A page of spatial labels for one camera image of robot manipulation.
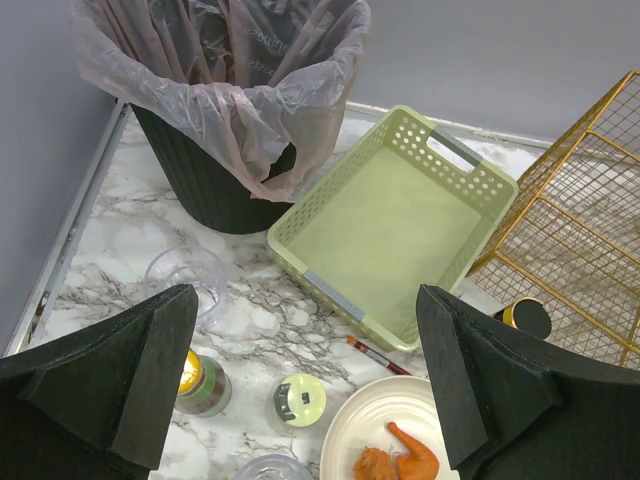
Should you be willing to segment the gold-cap pepper grinder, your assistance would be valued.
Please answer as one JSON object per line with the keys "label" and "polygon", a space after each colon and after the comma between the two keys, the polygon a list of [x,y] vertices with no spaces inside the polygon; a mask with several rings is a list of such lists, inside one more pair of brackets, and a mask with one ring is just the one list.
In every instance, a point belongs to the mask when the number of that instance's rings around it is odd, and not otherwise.
{"label": "gold-cap pepper grinder", "polygon": [[552,330],[551,318],[543,303],[532,297],[516,300],[496,312],[493,318],[540,339],[547,339]]}

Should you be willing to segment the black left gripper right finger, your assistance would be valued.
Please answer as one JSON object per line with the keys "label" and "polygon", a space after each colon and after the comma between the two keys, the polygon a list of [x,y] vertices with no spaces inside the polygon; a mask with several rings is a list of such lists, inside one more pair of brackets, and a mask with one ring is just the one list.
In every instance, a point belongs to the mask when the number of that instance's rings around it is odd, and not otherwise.
{"label": "black left gripper right finger", "polygon": [[636,479],[639,374],[421,285],[416,317],[449,465],[462,479]]}

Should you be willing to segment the yellow-lid sauce jar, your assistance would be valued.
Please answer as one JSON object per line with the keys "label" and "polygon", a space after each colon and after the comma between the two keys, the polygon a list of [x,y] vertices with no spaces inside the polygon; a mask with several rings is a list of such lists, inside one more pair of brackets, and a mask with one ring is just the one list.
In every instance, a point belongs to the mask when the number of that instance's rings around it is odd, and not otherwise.
{"label": "yellow-lid sauce jar", "polygon": [[175,408],[184,414],[210,417],[228,405],[232,385],[214,359],[189,350],[181,376]]}

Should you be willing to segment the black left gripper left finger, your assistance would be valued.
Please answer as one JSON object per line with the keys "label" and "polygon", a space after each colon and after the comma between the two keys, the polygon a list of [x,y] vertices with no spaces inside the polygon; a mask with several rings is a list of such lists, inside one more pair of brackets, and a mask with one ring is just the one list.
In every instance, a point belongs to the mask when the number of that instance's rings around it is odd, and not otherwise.
{"label": "black left gripper left finger", "polygon": [[180,284],[1,360],[4,479],[146,479],[158,469],[196,322]]}

